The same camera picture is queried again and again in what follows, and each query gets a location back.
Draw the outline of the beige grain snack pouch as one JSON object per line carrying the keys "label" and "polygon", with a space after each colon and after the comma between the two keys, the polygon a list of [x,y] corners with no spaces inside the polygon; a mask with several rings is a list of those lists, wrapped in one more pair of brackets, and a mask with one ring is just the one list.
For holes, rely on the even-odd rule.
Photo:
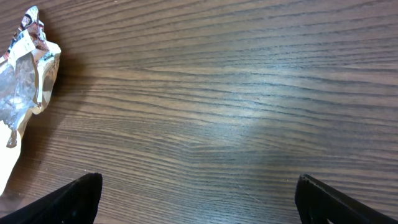
{"label": "beige grain snack pouch", "polygon": [[50,103],[61,52],[47,40],[38,7],[30,7],[1,56],[1,192],[21,154],[28,121]]}

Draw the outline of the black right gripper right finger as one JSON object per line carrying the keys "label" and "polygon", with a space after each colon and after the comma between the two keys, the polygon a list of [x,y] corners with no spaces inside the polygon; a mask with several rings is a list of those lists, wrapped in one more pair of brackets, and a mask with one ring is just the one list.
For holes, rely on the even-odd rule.
{"label": "black right gripper right finger", "polygon": [[397,220],[307,174],[298,178],[295,204],[303,224],[397,224]]}

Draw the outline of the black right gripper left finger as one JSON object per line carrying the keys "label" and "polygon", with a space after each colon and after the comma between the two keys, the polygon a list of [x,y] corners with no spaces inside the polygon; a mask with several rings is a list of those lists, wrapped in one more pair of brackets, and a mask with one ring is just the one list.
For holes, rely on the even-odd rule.
{"label": "black right gripper left finger", "polygon": [[103,178],[86,174],[1,218],[1,224],[93,224]]}

